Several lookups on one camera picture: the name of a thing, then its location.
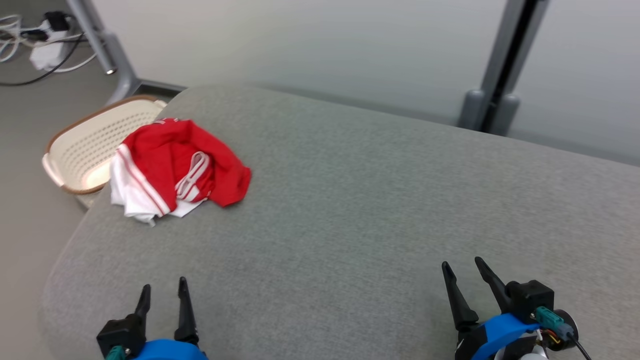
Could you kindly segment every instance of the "white fabric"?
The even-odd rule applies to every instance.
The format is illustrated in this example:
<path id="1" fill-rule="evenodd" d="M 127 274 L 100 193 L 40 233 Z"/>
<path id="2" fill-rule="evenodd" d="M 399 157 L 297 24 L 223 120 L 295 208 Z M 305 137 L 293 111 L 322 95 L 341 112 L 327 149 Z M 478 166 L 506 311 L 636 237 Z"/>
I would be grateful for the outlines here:
<path id="1" fill-rule="evenodd" d="M 198 172 L 198 169 L 194 166 L 203 165 L 202 167 L 204 167 L 209 164 L 209 157 L 206 154 L 204 156 L 196 156 L 197 154 L 192 157 L 191 170 L 187 176 L 176 185 L 178 187 L 184 183 L 185 186 L 191 185 L 191 187 L 186 187 L 189 188 L 189 191 L 187 194 L 182 194 L 184 200 L 177 199 L 177 208 L 169 212 L 169 207 L 162 197 L 151 186 L 131 159 L 129 148 L 121 144 L 111 160 L 111 203 L 124 206 L 124 216 L 133 217 L 151 226 L 156 224 L 154 222 L 154 217 L 156 216 L 161 217 L 167 213 L 175 217 L 187 215 L 202 203 L 202 201 L 189 201 L 200 192 L 194 184 L 197 177 L 193 176 L 192 172 Z"/>

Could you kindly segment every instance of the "white wall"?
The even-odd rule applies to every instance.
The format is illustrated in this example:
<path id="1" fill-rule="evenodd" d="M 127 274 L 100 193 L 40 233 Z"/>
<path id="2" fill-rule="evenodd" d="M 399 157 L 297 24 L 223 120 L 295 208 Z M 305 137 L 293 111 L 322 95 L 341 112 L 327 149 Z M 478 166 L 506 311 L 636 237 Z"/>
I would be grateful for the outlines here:
<path id="1" fill-rule="evenodd" d="M 640 2 L 551 1 L 510 137 L 640 165 Z"/>
<path id="2" fill-rule="evenodd" d="M 505 0 L 93 0 L 139 77 L 258 84 L 455 124 Z"/>

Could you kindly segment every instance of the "power strip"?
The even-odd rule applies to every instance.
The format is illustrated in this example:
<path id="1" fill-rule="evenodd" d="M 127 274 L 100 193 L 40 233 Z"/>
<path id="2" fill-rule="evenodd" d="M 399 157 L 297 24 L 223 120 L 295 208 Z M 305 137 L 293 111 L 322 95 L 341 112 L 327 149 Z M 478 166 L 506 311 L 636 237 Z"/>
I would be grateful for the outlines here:
<path id="1" fill-rule="evenodd" d="M 47 42 L 60 40 L 68 36 L 69 31 L 53 31 L 48 20 L 44 20 L 40 25 L 40 29 L 47 33 L 49 39 Z M 49 70 L 58 66 L 67 56 L 70 43 L 56 42 L 53 44 L 34 47 L 31 51 L 29 60 L 37 70 Z"/>

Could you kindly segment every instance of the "black cable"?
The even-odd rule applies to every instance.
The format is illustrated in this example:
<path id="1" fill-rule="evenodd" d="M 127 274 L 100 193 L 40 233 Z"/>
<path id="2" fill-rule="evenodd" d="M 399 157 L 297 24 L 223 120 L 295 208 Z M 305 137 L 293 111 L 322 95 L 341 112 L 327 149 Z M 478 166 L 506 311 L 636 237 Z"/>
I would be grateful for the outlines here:
<path id="1" fill-rule="evenodd" d="M 580 352 L 582 352 L 582 355 L 584 355 L 584 358 L 587 360 L 591 360 L 591 356 L 587 354 L 587 350 L 584 350 L 584 347 L 582 347 L 582 344 L 578 341 L 578 339 L 573 337 L 571 333 L 568 333 L 567 336 L 569 337 L 570 340 L 573 340 L 573 342 L 575 343 L 575 346 L 578 347 L 578 350 L 580 350 Z"/>
<path id="2" fill-rule="evenodd" d="M 35 78 L 33 80 L 29 80 L 29 81 L 25 81 L 23 83 L 0 83 L 0 86 L 22 86 L 22 85 L 29 85 L 29 84 L 33 84 L 36 83 L 37 81 L 40 81 L 44 78 L 46 78 L 47 76 L 53 74 L 54 72 L 56 72 L 56 70 L 58 70 L 62 64 L 64 64 L 65 62 L 67 62 L 67 60 L 69 60 L 69 58 L 71 57 L 71 55 L 73 55 L 74 51 L 76 51 L 76 48 L 78 47 L 78 45 L 80 44 L 80 40 L 82 40 L 82 36 L 78 37 L 78 39 L 75 41 L 74 46 L 71 48 L 71 51 L 69 51 L 69 53 L 67 54 L 67 56 L 62 60 L 62 62 L 60 62 L 59 64 L 57 64 L 53 69 L 49 70 L 46 74 Z"/>
<path id="3" fill-rule="evenodd" d="M 15 37 L 4 37 L 4 38 L 0 38 L 0 40 L 3 41 L 12 41 L 12 40 L 16 40 Z M 48 44 L 55 44 L 56 42 L 76 42 L 77 40 L 54 40 L 54 41 L 45 41 Z M 80 40 L 80 42 L 88 42 L 88 39 L 82 39 Z"/>

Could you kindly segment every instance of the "basket handle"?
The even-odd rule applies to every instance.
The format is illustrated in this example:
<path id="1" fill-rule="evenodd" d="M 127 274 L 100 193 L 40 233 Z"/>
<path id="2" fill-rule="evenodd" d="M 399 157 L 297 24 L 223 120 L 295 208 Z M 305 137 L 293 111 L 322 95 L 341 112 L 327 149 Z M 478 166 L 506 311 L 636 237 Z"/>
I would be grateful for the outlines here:
<path id="1" fill-rule="evenodd" d="M 55 171 L 51 161 L 49 161 L 48 152 L 44 154 L 44 156 L 42 156 L 42 167 L 44 167 L 45 172 L 47 172 L 47 175 L 51 178 L 51 180 L 53 180 L 54 183 L 56 183 L 56 185 L 63 186 L 65 184 L 65 182 L 62 180 L 62 177 Z"/>

